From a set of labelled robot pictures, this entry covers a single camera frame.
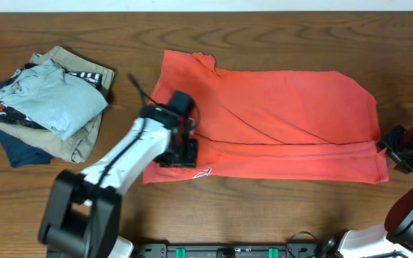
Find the red orange t-shirt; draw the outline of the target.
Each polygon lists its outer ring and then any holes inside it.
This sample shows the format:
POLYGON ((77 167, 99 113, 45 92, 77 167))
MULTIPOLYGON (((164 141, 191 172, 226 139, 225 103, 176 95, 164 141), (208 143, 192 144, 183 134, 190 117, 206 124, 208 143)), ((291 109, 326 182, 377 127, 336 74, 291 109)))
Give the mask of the red orange t-shirt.
POLYGON ((152 163, 145 183, 207 176, 382 183, 389 173, 376 100, 336 71, 240 72, 211 55, 167 50, 152 97, 199 106, 195 168, 152 163))

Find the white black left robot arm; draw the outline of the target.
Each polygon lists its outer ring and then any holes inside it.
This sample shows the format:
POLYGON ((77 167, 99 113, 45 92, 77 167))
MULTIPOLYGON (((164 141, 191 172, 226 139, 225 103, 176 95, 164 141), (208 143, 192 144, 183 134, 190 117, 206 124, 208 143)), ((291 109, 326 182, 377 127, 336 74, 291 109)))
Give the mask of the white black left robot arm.
POLYGON ((176 91, 167 104, 141 108, 125 137, 80 173, 54 180, 38 240, 59 257, 131 257, 133 244, 119 235, 122 197, 151 163, 194 168, 198 142, 193 98, 176 91))

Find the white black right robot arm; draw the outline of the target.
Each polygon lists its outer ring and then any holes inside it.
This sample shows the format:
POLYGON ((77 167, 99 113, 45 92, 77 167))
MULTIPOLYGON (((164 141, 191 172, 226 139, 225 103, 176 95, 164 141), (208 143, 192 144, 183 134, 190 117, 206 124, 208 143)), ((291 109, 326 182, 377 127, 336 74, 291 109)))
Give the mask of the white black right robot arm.
MULTIPOLYGON (((398 125, 378 143, 403 173, 413 172, 413 126, 398 125)), ((413 257, 413 188, 390 209, 383 224, 348 230, 324 246, 325 257, 413 257)))

